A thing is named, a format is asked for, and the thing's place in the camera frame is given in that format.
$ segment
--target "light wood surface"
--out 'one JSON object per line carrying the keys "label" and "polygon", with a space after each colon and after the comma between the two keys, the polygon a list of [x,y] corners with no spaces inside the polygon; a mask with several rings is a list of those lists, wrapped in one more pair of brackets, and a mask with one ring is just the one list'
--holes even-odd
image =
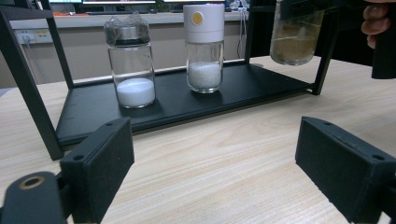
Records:
{"label": "light wood surface", "polygon": [[[268,57],[251,62],[309,82],[318,67],[318,58],[297,67]],[[56,125],[67,88],[39,89]],[[396,157],[395,99],[396,80],[374,80],[371,67],[332,61],[320,96],[301,94],[136,135],[135,164],[104,223],[347,223],[295,164],[301,117],[325,119]],[[19,177],[60,168],[18,89],[0,97],[0,123],[3,201]]]}

